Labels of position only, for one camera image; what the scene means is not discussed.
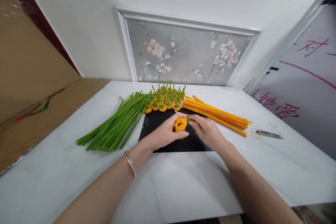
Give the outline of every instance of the picture frame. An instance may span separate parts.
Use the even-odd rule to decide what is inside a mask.
[[[150,22],[150,23],[158,23],[164,25],[170,25],[173,27],[186,27],[193,28],[198,30],[206,30],[213,33],[223,33],[223,34],[232,34],[232,35],[241,35],[246,36],[249,39],[248,45],[245,47],[243,54],[240,56],[238,63],[230,75],[228,81],[225,86],[233,86],[236,77],[239,74],[240,69],[242,68],[244,61],[246,60],[249,52],[251,51],[253,45],[258,39],[258,36],[262,32],[260,29],[256,28],[244,28],[239,26],[230,26],[225,24],[218,24],[209,21],[202,21],[191,18],[184,18],[169,14],[161,14],[149,11],[142,11],[138,9],[129,9],[116,7],[118,12],[118,18],[121,27],[121,33],[125,45],[126,55],[128,59],[128,64],[131,72],[131,77],[133,82],[138,81],[137,70],[134,61],[134,55],[132,50],[131,38],[128,28],[128,20],[137,20],[141,22]]]

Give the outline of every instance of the silver bracelet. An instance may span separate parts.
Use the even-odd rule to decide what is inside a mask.
[[[127,150],[124,151],[124,155],[125,155],[125,157],[127,158],[128,164],[130,165],[130,167],[131,167],[132,170],[133,170],[133,174],[134,174],[134,178],[135,178],[135,177],[137,176],[137,174],[136,174],[135,171],[134,171],[134,168],[133,168],[133,165],[132,165],[132,164],[133,164],[133,161],[132,161],[131,157],[129,156]]]

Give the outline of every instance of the black mat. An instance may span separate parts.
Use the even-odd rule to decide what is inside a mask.
[[[180,112],[188,115],[196,114],[188,109],[181,108]],[[175,114],[173,109],[166,110],[165,112],[152,111],[146,114],[145,120],[143,122],[142,130],[140,133],[139,141],[145,136],[152,133],[156,128],[158,128],[165,120]],[[195,152],[195,151],[212,151],[208,146],[206,146],[196,135],[194,129],[188,124],[186,129],[189,132],[189,136],[186,138],[178,139],[167,146],[160,148],[154,152]]]

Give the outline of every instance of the white table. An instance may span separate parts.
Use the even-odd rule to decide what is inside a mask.
[[[109,82],[0,178],[0,223],[51,223],[122,151],[85,151],[75,141],[103,123],[133,91],[151,83]],[[253,121],[247,138],[219,125],[248,162],[290,205],[336,201],[336,162],[243,91],[187,86],[187,95]],[[137,143],[143,119],[126,149]],[[284,139],[252,136],[275,123]],[[154,153],[131,184],[113,223],[172,223],[242,213],[215,152]]]

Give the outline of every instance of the framed painting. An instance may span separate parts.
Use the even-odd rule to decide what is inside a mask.
[[[134,82],[232,86],[261,30],[119,8]]]

